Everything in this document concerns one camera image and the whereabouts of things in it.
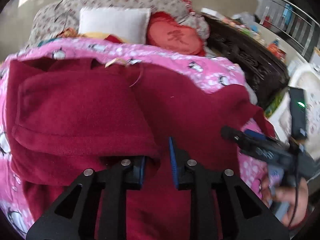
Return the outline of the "person's right hand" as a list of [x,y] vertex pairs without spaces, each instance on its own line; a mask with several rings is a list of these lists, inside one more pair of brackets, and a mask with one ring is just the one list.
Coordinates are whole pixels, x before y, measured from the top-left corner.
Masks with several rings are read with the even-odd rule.
[[270,207],[271,201],[288,202],[290,207],[283,215],[281,222],[289,228],[299,225],[305,219],[308,209],[309,190],[306,180],[302,178],[299,186],[295,189],[276,187],[274,195],[271,194],[269,184],[269,178],[265,176],[261,181],[261,200],[263,203]]

